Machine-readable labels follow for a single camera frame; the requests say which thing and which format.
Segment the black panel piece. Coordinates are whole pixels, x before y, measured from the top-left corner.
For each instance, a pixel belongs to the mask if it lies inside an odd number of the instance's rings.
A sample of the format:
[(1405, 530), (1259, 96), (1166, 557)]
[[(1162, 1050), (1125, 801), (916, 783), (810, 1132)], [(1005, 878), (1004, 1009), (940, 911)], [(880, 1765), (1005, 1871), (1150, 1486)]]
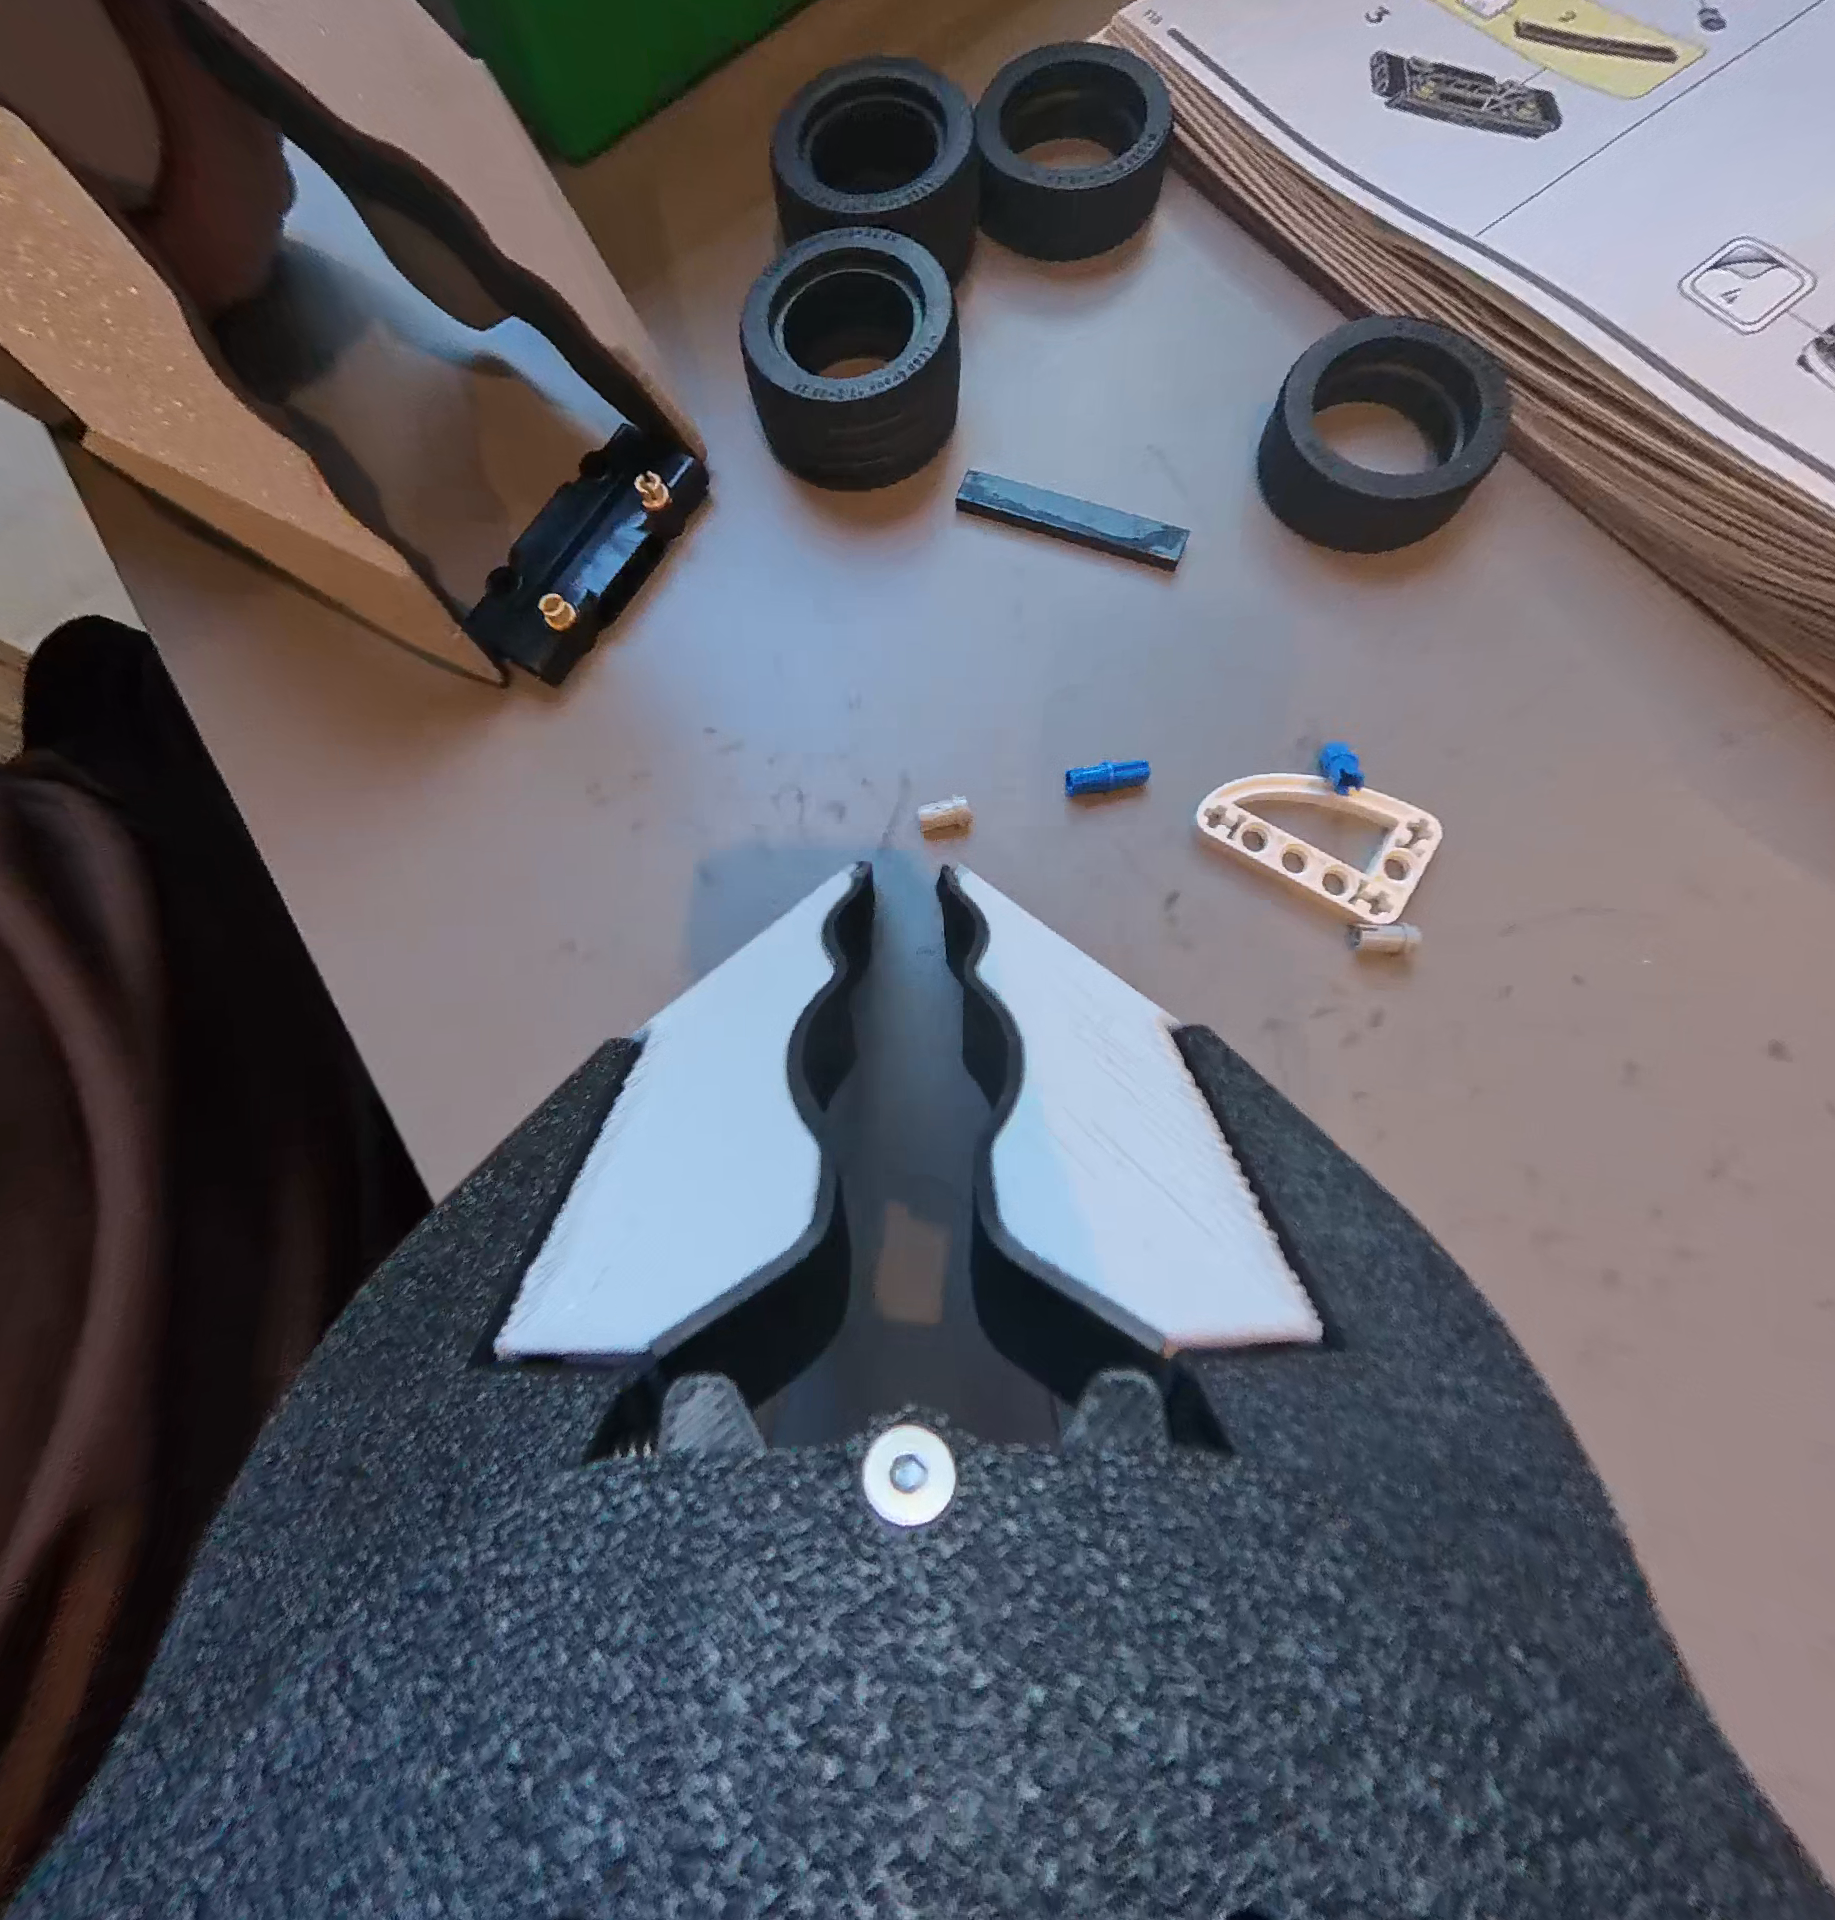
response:
[[(635, 491), (635, 477), (653, 467), (674, 495), (671, 511), (656, 520), (643, 514)], [(687, 532), (708, 486), (708, 467), (687, 449), (623, 425), (582, 457), (489, 572), (464, 633), (499, 667), (561, 687)], [(538, 617), (538, 598), (549, 591), (579, 610), (569, 633)]]
[(1025, 530), (1112, 559), (1175, 572), (1191, 530), (1137, 513), (1108, 508), (1072, 494), (1056, 494), (972, 467), (962, 473), (955, 508), (962, 514)]

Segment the white holed frame piece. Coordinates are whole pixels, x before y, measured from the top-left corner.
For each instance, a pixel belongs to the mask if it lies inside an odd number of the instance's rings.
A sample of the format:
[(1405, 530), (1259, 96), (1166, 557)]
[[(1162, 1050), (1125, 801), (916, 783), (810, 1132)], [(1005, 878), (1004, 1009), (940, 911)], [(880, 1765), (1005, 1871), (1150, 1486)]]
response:
[[(1378, 839), (1365, 861), (1353, 861), (1309, 833), (1289, 831), (1270, 816), (1271, 807), (1373, 827)], [(1237, 866), (1364, 931), (1405, 919), (1443, 843), (1441, 821), (1428, 810), (1362, 784), (1342, 794), (1320, 775), (1226, 781), (1197, 803), (1195, 831)]]

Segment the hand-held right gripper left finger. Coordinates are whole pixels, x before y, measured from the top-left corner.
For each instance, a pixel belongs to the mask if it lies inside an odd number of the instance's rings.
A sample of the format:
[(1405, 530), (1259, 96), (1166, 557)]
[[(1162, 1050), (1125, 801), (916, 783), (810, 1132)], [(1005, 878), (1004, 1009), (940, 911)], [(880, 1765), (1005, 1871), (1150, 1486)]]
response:
[(635, 1036), (498, 1327), (499, 1363), (667, 1362), (823, 1250), (825, 1129), (873, 934), (873, 868), (842, 868)]

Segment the open instruction booklet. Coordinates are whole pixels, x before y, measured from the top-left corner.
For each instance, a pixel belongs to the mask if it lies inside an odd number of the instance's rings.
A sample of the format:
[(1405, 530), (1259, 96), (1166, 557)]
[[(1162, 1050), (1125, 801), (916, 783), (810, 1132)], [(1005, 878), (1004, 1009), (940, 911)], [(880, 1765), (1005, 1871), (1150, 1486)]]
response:
[(1175, 154), (1835, 718), (1835, 2), (1133, 5)]

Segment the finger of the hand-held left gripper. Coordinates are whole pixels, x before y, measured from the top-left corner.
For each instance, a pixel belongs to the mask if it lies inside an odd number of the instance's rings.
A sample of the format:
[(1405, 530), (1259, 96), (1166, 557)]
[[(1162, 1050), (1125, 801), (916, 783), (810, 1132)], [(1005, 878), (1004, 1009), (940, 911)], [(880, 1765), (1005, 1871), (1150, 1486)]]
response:
[(198, 2), (184, 38), (464, 323), (520, 319), (596, 396), (706, 458), (655, 343), (496, 77), (414, 2)]
[(0, 106), (0, 396), (414, 659), (504, 688), (448, 601), (245, 396), (118, 217)]

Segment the black rubber tyre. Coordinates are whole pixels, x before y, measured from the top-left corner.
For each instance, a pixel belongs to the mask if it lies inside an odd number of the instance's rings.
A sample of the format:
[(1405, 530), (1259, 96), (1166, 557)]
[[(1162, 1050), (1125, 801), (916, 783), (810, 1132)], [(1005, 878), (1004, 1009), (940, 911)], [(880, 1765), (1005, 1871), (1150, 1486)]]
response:
[(787, 244), (884, 227), (928, 248), (956, 284), (977, 237), (976, 113), (923, 60), (873, 56), (812, 77), (781, 112), (770, 172)]
[(1151, 217), (1174, 131), (1148, 60), (1090, 41), (1030, 50), (976, 106), (977, 227), (1040, 262), (1108, 253)]
[[(1413, 472), (1364, 467), (1319, 431), (1342, 405), (1378, 405), (1432, 450)], [(1508, 449), (1506, 364), (1481, 343), (1415, 318), (1342, 323), (1289, 367), (1257, 449), (1271, 514), (1330, 552), (1381, 555), (1436, 535)]]
[(763, 437), (814, 486), (892, 486), (955, 433), (955, 287), (901, 231), (832, 227), (790, 244), (755, 280), (737, 343)]

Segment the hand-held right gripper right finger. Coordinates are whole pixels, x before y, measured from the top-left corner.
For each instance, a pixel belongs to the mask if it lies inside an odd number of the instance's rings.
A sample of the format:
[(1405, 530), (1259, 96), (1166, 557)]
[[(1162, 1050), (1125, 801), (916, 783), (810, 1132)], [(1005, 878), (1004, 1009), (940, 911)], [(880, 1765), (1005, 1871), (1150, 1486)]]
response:
[(990, 1120), (976, 1191), (996, 1257), (1145, 1356), (1319, 1347), (1180, 1021), (970, 868), (937, 896)]

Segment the person's brown hoodie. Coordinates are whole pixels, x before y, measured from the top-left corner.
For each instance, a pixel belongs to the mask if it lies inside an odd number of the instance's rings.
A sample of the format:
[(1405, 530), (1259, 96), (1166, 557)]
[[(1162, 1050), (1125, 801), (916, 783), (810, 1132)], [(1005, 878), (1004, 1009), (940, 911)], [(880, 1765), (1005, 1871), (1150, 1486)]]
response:
[(161, 933), (124, 824), (0, 772), (0, 1910), (123, 1722), (209, 1525), (170, 1400)]

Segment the green plastic bin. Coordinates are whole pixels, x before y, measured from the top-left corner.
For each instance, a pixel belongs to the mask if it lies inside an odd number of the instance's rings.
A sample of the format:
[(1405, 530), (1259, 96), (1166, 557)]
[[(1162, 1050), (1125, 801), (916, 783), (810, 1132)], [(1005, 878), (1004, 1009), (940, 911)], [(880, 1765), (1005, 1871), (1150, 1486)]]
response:
[(460, 2), (464, 38), (549, 157), (607, 152), (799, 2)]

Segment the person's black trousers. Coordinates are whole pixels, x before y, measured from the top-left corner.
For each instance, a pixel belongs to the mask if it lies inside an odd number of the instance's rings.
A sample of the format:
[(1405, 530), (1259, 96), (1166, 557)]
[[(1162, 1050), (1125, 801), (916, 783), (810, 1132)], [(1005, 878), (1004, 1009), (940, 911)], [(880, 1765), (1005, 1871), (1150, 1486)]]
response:
[(163, 1477), (224, 1500), (329, 1327), (429, 1212), (274, 878), (154, 644), (41, 644), (24, 745), (142, 853), (166, 976)]

